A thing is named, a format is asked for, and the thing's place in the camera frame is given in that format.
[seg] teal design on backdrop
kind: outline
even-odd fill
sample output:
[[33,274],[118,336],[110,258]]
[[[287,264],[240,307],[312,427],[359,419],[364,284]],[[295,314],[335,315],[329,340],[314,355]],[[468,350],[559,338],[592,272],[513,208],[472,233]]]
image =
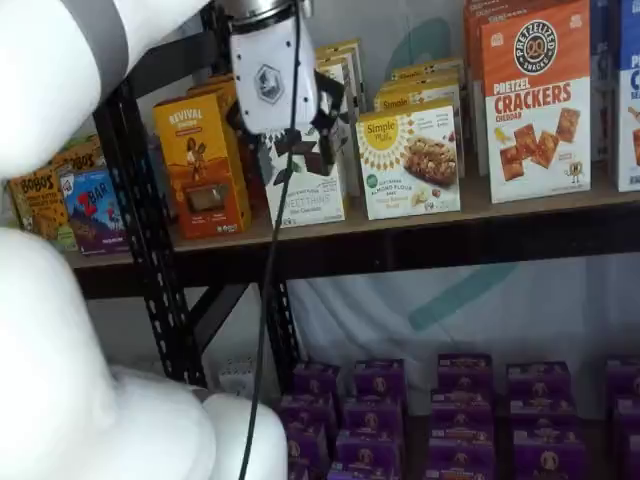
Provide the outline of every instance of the teal design on backdrop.
[[416,332],[426,330],[461,308],[480,298],[511,275],[517,263],[500,263],[478,267],[459,282],[416,308],[409,314],[409,324]]
[[391,55],[385,78],[391,78],[391,71],[394,68],[450,56],[451,30],[449,24],[440,17],[430,18],[409,30],[404,36]]

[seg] product packaging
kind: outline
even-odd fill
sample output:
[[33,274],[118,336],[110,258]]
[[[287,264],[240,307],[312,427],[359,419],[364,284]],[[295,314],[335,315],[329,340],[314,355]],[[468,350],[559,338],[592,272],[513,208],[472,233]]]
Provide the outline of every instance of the product packaging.
[[431,391],[433,425],[491,425],[491,399],[485,392],[434,389]]
[[438,355],[440,388],[493,392],[493,362],[484,353]]
[[357,131],[370,220],[460,210],[451,100],[363,115]]
[[[351,78],[347,68],[347,61],[344,58],[334,58],[326,62],[321,62],[317,66],[317,71],[325,74],[329,78],[343,84],[345,91],[351,88]],[[358,165],[360,164],[360,153],[358,151],[358,140],[356,138],[357,117],[353,108],[353,99],[350,95],[345,95],[340,106],[340,114],[336,119],[338,126],[338,137],[342,158],[344,160],[345,174],[347,175],[347,190],[352,197],[359,197],[362,189],[362,176]]]
[[404,360],[361,360],[353,369],[353,384],[357,395],[377,395],[400,399],[407,408],[407,377]]
[[507,390],[511,395],[571,395],[571,373],[565,362],[507,365]]
[[633,0],[611,3],[616,52],[616,151],[612,176],[618,190],[640,190],[640,8]]
[[460,91],[456,80],[449,77],[449,79],[445,78],[438,82],[414,83],[380,91],[374,99],[374,108],[376,112],[380,112],[392,108],[405,107],[407,105],[424,104],[424,102],[438,99],[450,99],[452,101],[459,176],[463,178],[464,142],[462,137],[462,121],[460,118]]
[[566,478],[587,475],[587,451],[577,430],[539,428],[513,432],[516,478]]
[[384,431],[340,430],[336,440],[336,459],[347,465],[382,468],[401,473],[399,439]]
[[480,27],[491,199],[591,185],[589,2]]
[[60,175],[64,205],[80,251],[85,255],[126,252],[127,236],[109,171]]
[[167,100],[153,109],[185,238],[243,232],[251,209],[224,90]]
[[355,77],[353,75],[351,75],[350,77],[354,82],[355,81],[359,82],[358,96],[360,101],[358,102],[358,104],[360,105],[360,110],[363,112],[366,112],[367,111],[367,91],[366,91],[365,82],[364,82],[364,70],[362,68],[363,61],[364,61],[364,54],[362,51],[362,47],[360,46],[360,39],[354,38],[351,40],[345,40],[344,42],[325,45],[324,47],[319,48],[316,52],[335,55],[336,53],[341,53],[345,50],[350,50],[350,49],[353,49],[354,56],[355,56],[355,65],[353,67],[353,71],[358,72],[359,80],[355,80]]

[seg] purple box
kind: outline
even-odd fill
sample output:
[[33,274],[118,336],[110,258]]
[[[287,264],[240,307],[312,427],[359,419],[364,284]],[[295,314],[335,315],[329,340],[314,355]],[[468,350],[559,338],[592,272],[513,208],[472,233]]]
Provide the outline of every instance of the purple box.
[[433,425],[491,425],[493,412],[489,395],[461,390],[431,390]]
[[494,468],[493,427],[434,427],[429,430],[429,459],[436,463],[465,462]]
[[327,480],[399,480],[394,471],[363,465],[333,462]]
[[312,477],[326,475],[331,461],[327,451],[327,437],[322,423],[285,424],[289,458],[306,465]]
[[540,428],[513,432],[516,478],[584,480],[587,451],[576,430]]
[[336,460],[347,465],[379,467],[400,474],[400,441],[390,432],[343,429],[336,440]]
[[576,406],[570,396],[511,397],[509,416],[514,429],[545,426],[570,427],[576,425],[578,421]]
[[404,360],[363,360],[356,362],[353,384],[357,395],[396,397],[407,407],[407,378]]
[[400,399],[364,395],[346,398],[342,404],[344,428],[384,430],[404,438]]
[[571,395],[571,373],[565,362],[512,363],[507,365],[507,391],[536,397]]
[[302,425],[320,422],[329,443],[335,441],[338,427],[333,399],[326,395],[284,395],[278,407],[283,423],[300,422]]
[[493,362],[486,353],[438,355],[438,387],[493,392]]
[[429,460],[423,480],[493,480],[493,468],[466,463],[464,456],[454,462]]

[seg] food image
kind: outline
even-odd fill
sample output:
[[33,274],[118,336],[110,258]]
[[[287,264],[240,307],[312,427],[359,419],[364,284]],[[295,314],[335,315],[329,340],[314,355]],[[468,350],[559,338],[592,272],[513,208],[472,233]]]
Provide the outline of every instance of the food image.
[[538,140],[538,147],[533,156],[533,161],[544,168],[549,168],[553,161],[553,156],[558,148],[558,137],[552,133],[543,131]]
[[427,182],[449,186],[457,180],[455,150],[443,142],[415,137],[407,147],[404,168]]
[[532,124],[525,125],[513,132],[516,138],[516,147],[522,160],[533,157],[536,153],[536,132]]
[[580,120],[580,112],[572,108],[563,108],[560,110],[560,118],[558,119],[558,128],[556,135],[563,142],[573,142],[578,128],[578,120]]
[[524,167],[522,166],[522,159],[517,146],[514,145],[500,150],[500,159],[502,160],[504,179],[507,182],[524,175]]

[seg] black cable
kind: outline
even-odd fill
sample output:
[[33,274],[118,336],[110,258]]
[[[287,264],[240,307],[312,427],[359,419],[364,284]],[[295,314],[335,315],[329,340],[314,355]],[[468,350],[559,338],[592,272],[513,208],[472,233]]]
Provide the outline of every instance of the black cable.
[[256,356],[256,374],[253,387],[253,396],[251,398],[251,414],[249,415],[249,430],[247,432],[247,444],[244,448],[244,456],[242,458],[242,466],[240,467],[240,480],[245,480],[247,475],[247,467],[249,466],[249,457],[251,456],[251,445],[253,443],[253,432],[256,426],[256,413],[258,410],[258,397],[260,395],[260,385],[262,383],[262,358],[264,356],[264,336],[267,324],[267,305],[269,295],[271,294],[271,277],[273,276],[273,264],[275,263],[276,245],[278,243],[278,234],[282,225],[282,215],[284,214],[284,205],[289,190],[289,180],[291,180],[293,169],[293,140],[296,128],[296,109],[298,103],[298,66],[300,65],[300,7],[299,0],[293,1],[293,11],[295,15],[295,51],[293,55],[293,98],[291,100],[291,124],[288,132],[287,153],[287,173],[282,185],[282,194],[280,196],[280,204],[278,205],[278,214],[276,215],[273,234],[271,236],[271,245],[269,245],[269,256],[267,257],[267,265],[264,270],[264,279],[262,281],[262,303],[260,307],[260,329],[258,333],[258,353]]

